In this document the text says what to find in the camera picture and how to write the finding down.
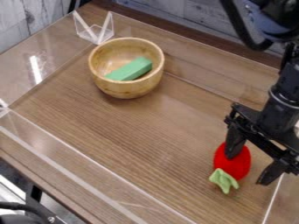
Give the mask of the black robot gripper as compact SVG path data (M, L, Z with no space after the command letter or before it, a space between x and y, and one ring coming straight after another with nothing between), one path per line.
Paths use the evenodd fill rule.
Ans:
M271 158L257 184L269 186L282 174L299 175L299 137L295 124L299 121L299 101L277 89L269 91L262 110L234 103L225 123L229 125L225 154L233 159L250 141Z

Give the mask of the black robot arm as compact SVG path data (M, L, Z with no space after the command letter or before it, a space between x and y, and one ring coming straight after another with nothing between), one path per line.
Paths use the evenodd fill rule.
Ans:
M231 105L226 117L229 133L226 157L233 159L246 142L251 142L274 162L263 170L257 182L267 186L285 173L299 175L299 0L243 0L247 14L265 36L255 42L234 0L219 0L229 20L245 45L257 51L273 44L285 44L279 78L269 90L262 110L239 103Z

